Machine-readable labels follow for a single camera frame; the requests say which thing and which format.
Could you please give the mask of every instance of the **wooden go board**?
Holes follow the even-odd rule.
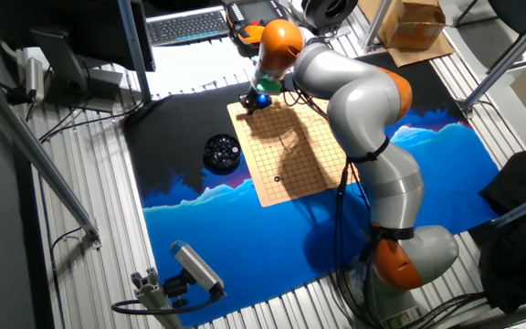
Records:
[[[315,100],[326,111],[328,101]],[[261,206],[273,206],[337,187],[346,155],[328,122],[307,105],[289,107],[283,97],[248,115],[228,105]]]

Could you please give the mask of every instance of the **orange joint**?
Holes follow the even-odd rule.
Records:
[[[421,276],[396,241],[382,239],[374,253],[374,272],[386,284],[398,290],[422,286]]]
[[[399,121],[407,114],[407,111],[409,111],[409,107],[411,107],[411,101],[413,100],[413,92],[411,91],[411,85],[407,80],[403,79],[398,74],[393,73],[388,69],[383,69],[379,67],[377,68],[386,73],[389,77],[391,77],[391,79],[393,79],[394,81],[394,84],[397,86],[397,89],[399,90],[399,100],[401,101],[401,104],[399,106],[399,116],[397,117],[397,121]]]

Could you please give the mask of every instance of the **silver robot arm segment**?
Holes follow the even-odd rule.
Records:
[[[329,124],[349,158],[366,156],[384,145],[384,128],[403,117],[411,102],[410,87],[403,78],[346,58],[323,44],[301,51],[294,75],[301,89],[330,100]],[[376,161],[355,165],[371,204],[371,225],[411,232],[405,238],[382,239],[376,246],[373,270],[388,286],[381,292],[402,293],[442,275],[458,257],[458,244],[440,226],[413,231],[424,198],[424,182],[415,158],[389,143]]]
[[[399,119],[399,89],[375,66],[314,44],[303,49],[294,72],[303,90],[330,100],[331,130],[349,157],[377,150],[386,138],[384,128]],[[371,203],[371,222],[383,228],[412,228],[424,197],[424,183],[414,157],[390,143],[378,161],[356,166]]]

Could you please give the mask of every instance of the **metal rail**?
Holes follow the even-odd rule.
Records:
[[[70,214],[84,228],[93,242],[93,247],[100,247],[99,230],[90,220],[89,214],[80,203],[77,196],[72,192],[62,174],[56,168],[46,151],[30,132],[22,118],[9,107],[0,90],[0,125],[16,143],[22,153],[27,157],[37,171],[44,177],[47,184],[54,190],[60,201],[68,209]]]
[[[150,85],[147,82],[147,76],[145,75],[142,48],[139,45],[139,36],[137,35],[137,29],[135,28],[130,0],[119,0],[119,11],[121,12],[125,34],[127,34],[127,44],[129,46],[129,51],[131,52],[131,59],[133,60],[135,72],[137,73],[137,80],[139,81],[139,86],[142,90],[143,104],[149,104],[152,101],[152,94],[150,93]]]
[[[526,51],[526,34],[521,41],[513,47],[509,53],[497,64],[497,66],[489,73],[489,75],[477,86],[476,89],[466,98],[465,101],[460,102],[459,106],[464,113],[469,116],[472,105],[474,105],[482,95],[484,95],[492,85],[510,68],[512,64],[522,56]]]
[[[369,32],[361,44],[361,49],[364,52],[366,52],[367,49],[373,44],[373,41],[379,32],[379,28],[383,24],[384,16],[387,14],[387,10],[389,9],[392,1],[393,0],[381,0],[381,3],[376,10],[376,14],[374,15],[373,21],[371,22],[371,26],[369,27]]]

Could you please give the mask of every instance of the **computer monitor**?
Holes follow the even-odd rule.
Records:
[[[146,70],[153,53],[142,0],[131,9]],[[117,0],[0,0],[0,36],[11,48],[40,47],[54,70],[45,102],[110,111],[122,75],[83,68],[77,55],[134,69]]]

